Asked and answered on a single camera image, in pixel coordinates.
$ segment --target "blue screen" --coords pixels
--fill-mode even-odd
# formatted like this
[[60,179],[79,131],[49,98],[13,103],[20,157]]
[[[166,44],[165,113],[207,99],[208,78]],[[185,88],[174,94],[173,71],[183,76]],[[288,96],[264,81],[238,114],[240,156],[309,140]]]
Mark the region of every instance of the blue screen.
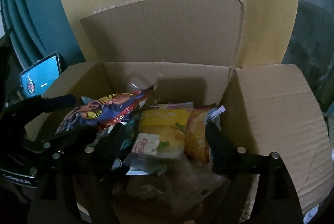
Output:
[[58,60],[56,56],[53,56],[32,67],[21,76],[23,94],[27,98],[43,94],[58,77]]

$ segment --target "white label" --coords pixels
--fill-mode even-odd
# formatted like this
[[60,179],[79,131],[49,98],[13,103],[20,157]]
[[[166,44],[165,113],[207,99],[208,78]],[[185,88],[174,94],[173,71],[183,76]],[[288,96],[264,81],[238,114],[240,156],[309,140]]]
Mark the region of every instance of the white label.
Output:
[[159,135],[150,133],[140,133],[132,148],[132,152],[137,154],[157,155],[157,147],[160,144]]

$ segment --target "cardboard box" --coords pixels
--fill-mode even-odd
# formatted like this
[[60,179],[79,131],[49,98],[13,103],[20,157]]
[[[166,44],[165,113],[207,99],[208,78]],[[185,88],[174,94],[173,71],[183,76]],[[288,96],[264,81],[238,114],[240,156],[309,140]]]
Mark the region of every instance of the cardboard box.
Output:
[[[163,101],[223,103],[223,132],[250,152],[278,152],[305,213],[333,187],[325,123],[295,65],[234,68],[245,8],[240,0],[147,0],[89,16],[81,22],[104,62],[69,67],[44,96],[72,93],[79,104],[82,95],[126,92],[143,80],[156,84]],[[27,136],[55,131],[67,112],[42,114],[27,125]],[[120,207],[116,213],[122,223],[153,222]]]

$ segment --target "smartphone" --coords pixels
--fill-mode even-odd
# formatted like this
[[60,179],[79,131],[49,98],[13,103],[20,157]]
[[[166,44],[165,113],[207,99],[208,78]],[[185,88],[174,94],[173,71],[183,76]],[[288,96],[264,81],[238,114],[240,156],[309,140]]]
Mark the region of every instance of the smartphone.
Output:
[[61,74],[59,54],[53,53],[20,73],[25,98],[42,95]]

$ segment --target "teal curtain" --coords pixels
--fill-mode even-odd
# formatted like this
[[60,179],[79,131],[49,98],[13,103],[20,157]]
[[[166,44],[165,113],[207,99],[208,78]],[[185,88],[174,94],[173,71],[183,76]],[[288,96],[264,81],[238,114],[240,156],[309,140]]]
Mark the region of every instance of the teal curtain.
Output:
[[58,52],[62,66],[84,62],[66,18],[61,0],[0,0],[5,32],[26,69],[43,57]]

